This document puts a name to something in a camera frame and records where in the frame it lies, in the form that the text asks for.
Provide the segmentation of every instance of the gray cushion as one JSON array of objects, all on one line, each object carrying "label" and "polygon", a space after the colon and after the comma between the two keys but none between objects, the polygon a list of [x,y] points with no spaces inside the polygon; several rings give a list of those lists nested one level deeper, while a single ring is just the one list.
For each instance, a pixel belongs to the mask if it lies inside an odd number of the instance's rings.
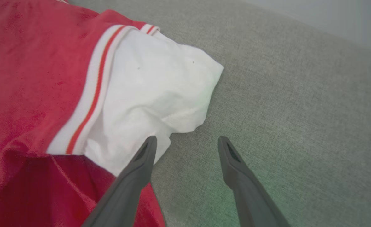
[{"label": "gray cushion", "polygon": [[152,185],[168,227],[238,226],[226,135],[292,226],[371,227],[371,51],[234,0],[74,0],[161,27],[224,66],[204,125],[171,136]]}]

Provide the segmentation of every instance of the red stripe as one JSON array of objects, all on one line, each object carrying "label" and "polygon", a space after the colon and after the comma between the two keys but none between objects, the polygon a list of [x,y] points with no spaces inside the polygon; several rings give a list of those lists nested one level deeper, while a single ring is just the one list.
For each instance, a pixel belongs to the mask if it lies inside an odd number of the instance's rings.
[{"label": "red stripe", "polygon": [[101,82],[103,81],[103,72],[104,72],[104,64],[106,63],[106,57],[108,50],[111,46],[112,41],[115,39],[115,37],[118,35],[118,33],[126,26],[120,27],[114,34],[111,36],[109,39],[103,55],[101,57],[101,62],[100,62],[100,68],[99,68],[99,77],[97,78],[97,87],[96,87],[96,93],[94,94],[93,102],[90,106],[89,112],[86,115],[86,118],[83,120],[83,122],[79,125],[79,127],[76,129],[75,134],[73,134],[72,138],[70,139],[69,145],[67,146],[66,154],[72,154],[73,153],[73,148],[76,144],[77,139],[79,138],[80,133],[82,132],[84,126],[87,124],[87,122],[90,120],[90,117],[93,115],[94,110],[96,109],[97,102],[99,100],[100,96],[100,90],[101,90]]},{"label": "red stripe", "polygon": [[146,34],[149,34],[149,32],[151,32],[151,30],[152,30],[154,27],[155,27],[155,26],[150,27],[150,29],[148,30],[148,32],[146,32]]}]

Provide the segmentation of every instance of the gray wall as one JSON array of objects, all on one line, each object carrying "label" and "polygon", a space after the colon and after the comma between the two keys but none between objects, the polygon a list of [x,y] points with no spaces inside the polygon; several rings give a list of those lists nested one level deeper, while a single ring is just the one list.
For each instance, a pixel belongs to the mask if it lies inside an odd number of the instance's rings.
[{"label": "gray wall", "polygon": [[371,49],[371,0],[245,0]]}]

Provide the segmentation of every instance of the red fabric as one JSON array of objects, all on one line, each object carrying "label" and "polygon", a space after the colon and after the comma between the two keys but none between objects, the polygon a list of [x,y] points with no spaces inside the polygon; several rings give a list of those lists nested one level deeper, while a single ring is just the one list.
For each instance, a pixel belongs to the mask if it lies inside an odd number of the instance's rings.
[{"label": "red fabric", "polygon": [[[0,0],[0,226],[79,226],[114,177],[82,156],[45,151],[76,108],[93,49],[112,25],[56,0]],[[151,187],[138,217],[163,226]]]}]

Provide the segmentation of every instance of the white cloth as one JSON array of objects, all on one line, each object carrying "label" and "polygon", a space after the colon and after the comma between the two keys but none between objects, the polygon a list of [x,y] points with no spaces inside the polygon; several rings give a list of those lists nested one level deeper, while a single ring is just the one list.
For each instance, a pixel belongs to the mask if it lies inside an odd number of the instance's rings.
[{"label": "white cloth", "polygon": [[117,48],[103,110],[84,154],[115,176],[156,135],[155,163],[174,132],[203,124],[223,66],[195,47],[132,30]]}]

